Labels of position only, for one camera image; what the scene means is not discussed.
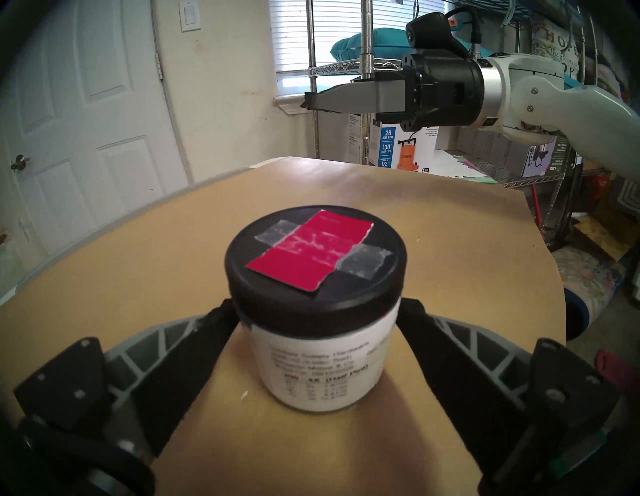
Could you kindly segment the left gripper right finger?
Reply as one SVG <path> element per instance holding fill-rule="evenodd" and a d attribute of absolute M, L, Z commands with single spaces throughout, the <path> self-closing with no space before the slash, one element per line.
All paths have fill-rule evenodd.
<path fill-rule="evenodd" d="M 529 352 L 407 297 L 399 329 L 481 481 L 559 481 L 606 441 L 620 394 L 558 341 L 539 338 Z"/>

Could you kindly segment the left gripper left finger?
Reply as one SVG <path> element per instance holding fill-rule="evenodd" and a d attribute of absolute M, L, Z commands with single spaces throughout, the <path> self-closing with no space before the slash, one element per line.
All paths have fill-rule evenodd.
<path fill-rule="evenodd" d="M 83 438 L 133 442 L 158 457 L 208 382 L 239 323 L 231 299 L 147 328 L 110 350 L 75 341 L 14 388 L 25 417 Z"/>

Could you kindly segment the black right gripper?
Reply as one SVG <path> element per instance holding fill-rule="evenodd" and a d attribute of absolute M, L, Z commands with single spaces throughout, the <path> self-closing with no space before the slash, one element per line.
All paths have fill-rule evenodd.
<path fill-rule="evenodd" d="M 469 126 L 480 115 L 483 75 L 475 59 L 416 50 L 404 56 L 401 67 L 405 81 L 354 81 L 306 92 L 300 106 L 345 114 L 404 112 L 403 128 Z"/>

